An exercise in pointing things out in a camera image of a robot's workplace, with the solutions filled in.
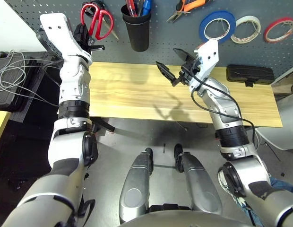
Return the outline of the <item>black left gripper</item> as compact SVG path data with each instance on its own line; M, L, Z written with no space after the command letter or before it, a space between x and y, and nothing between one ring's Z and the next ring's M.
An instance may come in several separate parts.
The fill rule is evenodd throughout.
M73 33L73 37L82 50L91 53L91 51L104 51L104 45L94 45L95 39L89 37L88 29L85 24L78 24Z

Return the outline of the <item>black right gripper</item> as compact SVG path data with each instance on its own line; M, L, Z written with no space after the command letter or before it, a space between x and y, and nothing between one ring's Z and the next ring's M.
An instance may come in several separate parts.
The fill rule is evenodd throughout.
M190 81L194 78L194 76L198 72L200 72L201 63L199 60L195 59L192 55L190 55L183 49L173 48L173 50L185 62L181 66L181 77L176 78L176 76L170 71L170 69L166 65L158 61L156 61L156 65L161 74L170 81L173 87L178 85L179 83L188 85Z

